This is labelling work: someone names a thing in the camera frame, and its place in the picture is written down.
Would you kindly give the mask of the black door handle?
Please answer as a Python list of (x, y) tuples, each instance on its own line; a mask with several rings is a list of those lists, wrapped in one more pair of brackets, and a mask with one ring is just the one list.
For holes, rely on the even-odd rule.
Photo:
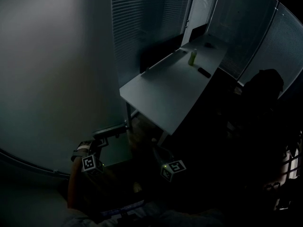
[(126, 133), (128, 127), (125, 124), (112, 126), (106, 129), (102, 129), (93, 133), (94, 139), (103, 139), (115, 136), (118, 138), (120, 134)]

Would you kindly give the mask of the person's left forearm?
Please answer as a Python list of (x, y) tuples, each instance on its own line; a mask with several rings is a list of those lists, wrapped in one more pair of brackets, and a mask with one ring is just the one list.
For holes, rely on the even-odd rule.
[(69, 209), (79, 210), (83, 209), (83, 194), (82, 191), (82, 159), (76, 157), (71, 168), (71, 174), (68, 183), (67, 192), (67, 206)]

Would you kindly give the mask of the black remote control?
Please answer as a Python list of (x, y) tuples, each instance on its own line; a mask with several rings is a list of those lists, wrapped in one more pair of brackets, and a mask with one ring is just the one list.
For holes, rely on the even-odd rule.
[(199, 67), (197, 70), (208, 79), (212, 76), (209, 72), (207, 72), (205, 69), (201, 67)]

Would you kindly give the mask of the white table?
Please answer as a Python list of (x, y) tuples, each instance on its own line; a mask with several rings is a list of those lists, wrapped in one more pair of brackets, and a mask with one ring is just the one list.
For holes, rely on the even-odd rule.
[[(227, 48), (224, 41), (203, 35), (120, 88), (127, 111), (133, 107), (163, 130), (159, 146), (176, 131), (210, 81), (197, 69), (214, 74)], [(194, 49), (197, 56), (190, 66), (188, 60)]]

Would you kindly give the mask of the bright gridded window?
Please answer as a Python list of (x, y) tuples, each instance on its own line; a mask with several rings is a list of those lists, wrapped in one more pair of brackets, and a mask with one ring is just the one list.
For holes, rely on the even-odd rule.
[(286, 210), (291, 207), (298, 194), (298, 183), (296, 179), (300, 176), (302, 148), (297, 147), (294, 151), (287, 151), (285, 161), (286, 169), (282, 174), (282, 181), (275, 183), (277, 190), (277, 201), (274, 210)]

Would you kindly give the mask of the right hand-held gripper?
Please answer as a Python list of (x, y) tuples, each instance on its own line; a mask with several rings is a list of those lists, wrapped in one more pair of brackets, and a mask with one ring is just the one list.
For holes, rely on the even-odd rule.
[(160, 176), (166, 181), (171, 182), (176, 174), (186, 171), (182, 160), (176, 160), (171, 151), (166, 148), (156, 146), (153, 154), (160, 168)]

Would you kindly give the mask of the white door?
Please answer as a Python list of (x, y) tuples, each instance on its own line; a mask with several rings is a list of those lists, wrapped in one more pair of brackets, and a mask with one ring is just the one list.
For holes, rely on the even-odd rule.
[(81, 141), (123, 122), (112, 0), (0, 0), (0, 149), (68, 173)]

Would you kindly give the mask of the person's grey shirt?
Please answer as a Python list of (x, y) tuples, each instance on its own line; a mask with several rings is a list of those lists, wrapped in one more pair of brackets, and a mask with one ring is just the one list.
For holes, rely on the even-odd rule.
[(226, 227), (224, 215), (216, 209), (190, 215), (169, 209), (160, 201), (151, 201), (129, 211), (128, 218), (113, 215), (104, 219), (70, 210), (62, 227)]

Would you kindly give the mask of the glass partition with blinds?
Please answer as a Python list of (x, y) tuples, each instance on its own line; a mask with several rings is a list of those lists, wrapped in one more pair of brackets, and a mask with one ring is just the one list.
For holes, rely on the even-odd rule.
[(184, 33), (191, 0), (112, 0), (119, 86), (140, 74), (140, 53)]
[(192, 29), (209, 24), (217, 0), (193, 0), (189, 16), (189, 37)]
[(284, 81), (283, 95), (303, 70), (303, 24), (281, 3), (258, 51), (238, 79), (245, 85), (260, 70), (275, 69)]
[(207, 29), (227, 43), (220, 69), (238, 79), (259, 47), (277, 0), (217, 0)]

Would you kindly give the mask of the green bottle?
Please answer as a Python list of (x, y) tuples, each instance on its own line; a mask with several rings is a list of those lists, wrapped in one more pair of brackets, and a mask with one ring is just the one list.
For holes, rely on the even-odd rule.
[(190, 58), (189, 58), (189, 60), (188, 60), (188, 65), (190, 65), (190, 66), (193, 66), (193, 65), (194, 65), (196, 56), (197, 56), (197, 49), (194, 49), (194, 50), (191, 52)]

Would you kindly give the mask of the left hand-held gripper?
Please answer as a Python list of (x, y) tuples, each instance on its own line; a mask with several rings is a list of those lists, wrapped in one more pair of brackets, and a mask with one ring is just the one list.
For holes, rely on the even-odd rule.
[(71, 161), (74, 162), (75, 158), (80, 157), (82, 172), (90, 176), (97, 176), (104, 172), (104, 164), (99, 158), (101, 150), (106, 146), (108, 146), (107, 138), (82, 141), (73, 151)]

